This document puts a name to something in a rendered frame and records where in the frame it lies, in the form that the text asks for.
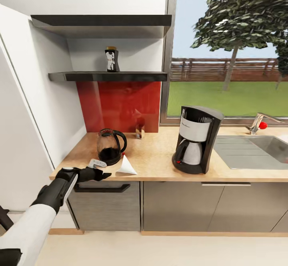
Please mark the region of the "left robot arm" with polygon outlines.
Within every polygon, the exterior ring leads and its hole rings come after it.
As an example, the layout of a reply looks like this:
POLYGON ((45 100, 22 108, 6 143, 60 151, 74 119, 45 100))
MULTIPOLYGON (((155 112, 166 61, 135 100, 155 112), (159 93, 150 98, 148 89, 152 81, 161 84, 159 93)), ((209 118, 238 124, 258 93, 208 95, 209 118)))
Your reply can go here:
POLYGON ((41 188, 37 199, 0 237, 0 266, 35 266, 48 232, 75 183, 111 176, 96 168, 103 161, 92 159, 86 168, 63 167, 49 185, 41 188))

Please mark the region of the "paper coffee filter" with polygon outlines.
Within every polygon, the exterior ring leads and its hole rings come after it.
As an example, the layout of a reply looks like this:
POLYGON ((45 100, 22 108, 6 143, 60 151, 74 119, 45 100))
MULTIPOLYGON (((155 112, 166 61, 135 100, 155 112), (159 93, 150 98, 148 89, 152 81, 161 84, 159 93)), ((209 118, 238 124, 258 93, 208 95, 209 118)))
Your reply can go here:
POLYGON ((132 168, 132 166, 131 166, 131 164, 129 163, 129 161, 128 161, 128 159, 126 158, 126 156, 124 156, 123 162, 122 162, 122 166, 121 166, 121 168, 120 168, 117 172, 130 173, 130 174, 137 175, 137 173, 136 173, 135 170, 132 168))

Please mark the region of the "bottle of coffee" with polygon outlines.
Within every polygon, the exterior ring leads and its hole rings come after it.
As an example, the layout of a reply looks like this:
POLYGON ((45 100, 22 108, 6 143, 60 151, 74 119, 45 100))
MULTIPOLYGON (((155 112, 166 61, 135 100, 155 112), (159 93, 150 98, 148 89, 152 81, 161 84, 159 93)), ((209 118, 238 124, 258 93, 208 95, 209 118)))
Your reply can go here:
POLYGON ((118 65, 118 51, 116 47, 106 47, 106 57, 108 60, 107 72, 120 72, 118 65))

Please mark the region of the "electric kettle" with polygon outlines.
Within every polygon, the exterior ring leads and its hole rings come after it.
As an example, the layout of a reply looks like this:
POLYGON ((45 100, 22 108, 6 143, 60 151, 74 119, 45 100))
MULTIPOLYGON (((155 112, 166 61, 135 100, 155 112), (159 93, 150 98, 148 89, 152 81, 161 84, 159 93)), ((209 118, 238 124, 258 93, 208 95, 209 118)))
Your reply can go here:
POLYGON ((103 129, 99 133, 97 140, 97 150, 98 150, 98 159, 103 161, 108 166, 116 164, 123 152, 127 147, 126 136, 121 131, 116 131, 112 129, 103 129), (117 135, 121 136, 124 140, 124 147, 121 150, 120 143, 117 135))

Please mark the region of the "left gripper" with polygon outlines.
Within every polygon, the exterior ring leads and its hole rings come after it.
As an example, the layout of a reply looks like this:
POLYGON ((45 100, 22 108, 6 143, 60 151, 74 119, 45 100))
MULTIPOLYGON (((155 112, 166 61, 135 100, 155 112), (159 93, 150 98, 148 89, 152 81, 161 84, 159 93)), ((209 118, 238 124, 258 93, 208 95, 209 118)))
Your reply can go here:
POLYGON ((90 168, 88 166, 85 168, 85 170, 87 172, 87 178, 85 179, 85 181, 101 181, 111 176, 111 173, 103 173, 102 170, 90 168))

